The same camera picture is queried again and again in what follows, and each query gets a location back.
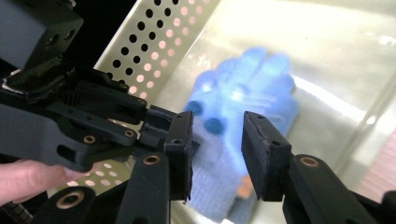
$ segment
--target finger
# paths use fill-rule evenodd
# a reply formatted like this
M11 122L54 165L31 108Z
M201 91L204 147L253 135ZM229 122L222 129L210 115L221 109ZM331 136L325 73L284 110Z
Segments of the finger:
M31 199L31 198L37 196L38 194L39 194L39 193L31 194L31 195L29 195L29 196L24 196L24 197L19 198L19 199L14 199L12 202L13 202L13 203L23 203L23 202L26 202L26 201L28 201L29 199Z
M85 174L37 161L0 164L0 204L40 193Z

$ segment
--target metal panel hole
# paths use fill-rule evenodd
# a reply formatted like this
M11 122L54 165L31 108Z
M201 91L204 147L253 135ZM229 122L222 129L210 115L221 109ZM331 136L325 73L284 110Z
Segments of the metal panel hole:
M196 11L196 13L197 13L198 15L201 15L202 12L204 11L204 9L203 9L202 7L197 7L197 8L195 9L195 11Z
M100 183L101 183L102 185L104 185L104 186L110 186L110 184L111 184L110 181L108 181L108 180L106 180L106 179L101 180Z
M152 59L152 60L157 60L159 56L160 56L160 55L158 54L158 52L152 52L152 53L151 53L151 59Z
M168 36L169 38L173 36L173 30L169 29L166 31L166 36Z
M166 47L166 42L164 40L160 41L160 43L158 43L158 47L160 47L160 49L164 49Z
M189 14L189 9L186 7L182 7L180 10L181 15L183 16L187 16L187 14Z
M175 18L175 19L174 19L174 25L175 25L175 26L179 26L180 24L181 24L180 19L179 19L179 18Z
M129 88L129 93L134 94L135 92L137 92L137 87L136 86L132 86Z
M146 28L146 24L144 22L140 21L137 23L137 29L143 31L145 30L145 28Z
M126 47L123 47L123 48L121 49L121 54L122 54L122 55L128 55L128 54L129 54L129 49L126 48Z
M142 93L140 93L139 97L142 99L146 99L148 97L148 94L145 91L143 91Z
M149 50L149 45L147 45L147 44L142 44L141 49L142 49L142 51L146 52L146 51Z
M132 68L127 68L127 69L125 69L125 74L126 74L127 76L130 76L133 72L134 72L134 69L132 69Z
M167 7L163 13L165 14L165 16L170 17L172 14L172 10Z
M113 166L109 163L105 163L103 164L103 166L105 166L107 169L111 169Z
M70 181L67 183L67 186L69 187L77 187L78 186L78 182L77 181Z
M84 183L85 183L86 185L88 185L88 186L91 186L91 187L95 186L95 182L93 182L93 181L91 181L91 180L86 180Z
M104 176L105 175L105 173L103 173L102 171L96 171L95 174L99 175L99 176Z
M164 59L164 60L161 61L161 66L162 66L162 67L167 67L168 64L169 64L169 62L168 62L168 60L166 60L166 59Z
M115 68L119 68L119 67L121 66L120 60L114 60L114 61L113 61L113 66L114 66Z
M147 87L149 89L153 88L154 87L154 82L152 82L152 81L148 82Z
M161 71L157 70L154 72L154 77L160 77L161 76Z
M160 29L163 28L163 21L162 20L158 20L157 21L157 27L160 28Z
M145 69L146 72L148 72L149 70L151 70L151 64L150 63L146 63L143 68Z
M148 18L152 18L153 15L154 15L154 13L152 12L151 9L147 9L147 10L146 10L146 16L147 16Z
M149 38L150 40L154 40L155 37L156 37L156 35L155 35L154 32L150 32L150 33L148 34L148 38Z
M134 56L134 63L140 63L140 57Z
M189 34L189 28L184 27L183 30L181 30L181 33L182 33L183 35L188 35L188 34Z
M114 172L114 171L110 171L110 172L108 172L108 174L111 175L111 176L118 176L118 174L116 172Z
M190 18L189 18L189 23L190 23L190 25L194 25L195 22L196 22L195 17L190 17Z
M169 50L168 50L168 56L169 56L169 57L175 56L175 50L174 50L174 49L169 49Z
M129 41L131 41L131 43L136 43L137 36L136 35L129 35Z
M143 82L145 80L145 77L143 75L139 75L136 77L137 82Z
M181 39L180 38L176 38L175 39L175 44L176 44L176 46L180 46L181 45Z

